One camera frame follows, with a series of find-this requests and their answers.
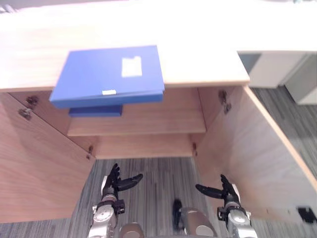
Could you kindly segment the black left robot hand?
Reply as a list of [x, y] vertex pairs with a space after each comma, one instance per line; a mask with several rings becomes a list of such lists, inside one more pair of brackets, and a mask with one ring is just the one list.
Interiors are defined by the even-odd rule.
[[118, 193], [120, 191], [125, 191], [136, 186], [141, 179], [143, 174], [138, 174], [131, 178], [121, 179], [120, 177], [120, 167], [118, 163], [114, 164], [110, 174], [106, 177], [104, 186], [102, 187], [102, 197], [108, 194], [112, 194], [118, 199]]

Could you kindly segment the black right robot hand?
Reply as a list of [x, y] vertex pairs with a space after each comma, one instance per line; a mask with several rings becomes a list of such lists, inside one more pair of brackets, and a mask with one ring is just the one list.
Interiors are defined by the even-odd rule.
[[195, 188], [202, 193], [211, 198], [223, 199], [225, 203], [227, 202], [237, 202], [239, 203], [239, 196], [233, 188], [233, 185], [228, 181], [225, 175], [221, 174], [220, 179], [222, 182], [222, 190], [203, 186], [201, 184], [196, 184]]

